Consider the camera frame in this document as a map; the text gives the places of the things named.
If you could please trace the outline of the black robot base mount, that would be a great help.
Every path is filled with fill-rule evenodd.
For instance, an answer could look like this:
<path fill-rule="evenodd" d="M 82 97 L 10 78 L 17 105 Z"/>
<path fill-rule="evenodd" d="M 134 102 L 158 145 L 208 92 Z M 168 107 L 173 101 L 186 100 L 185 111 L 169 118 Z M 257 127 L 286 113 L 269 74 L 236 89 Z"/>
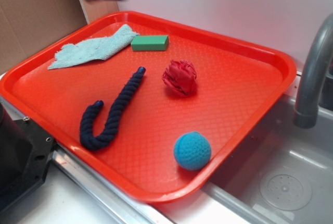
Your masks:
<path fill-rule="evenodd" d="M 1 106 L 1 213 L 45 182 L 54 146 L 35 121 L 13 120 Z"/>

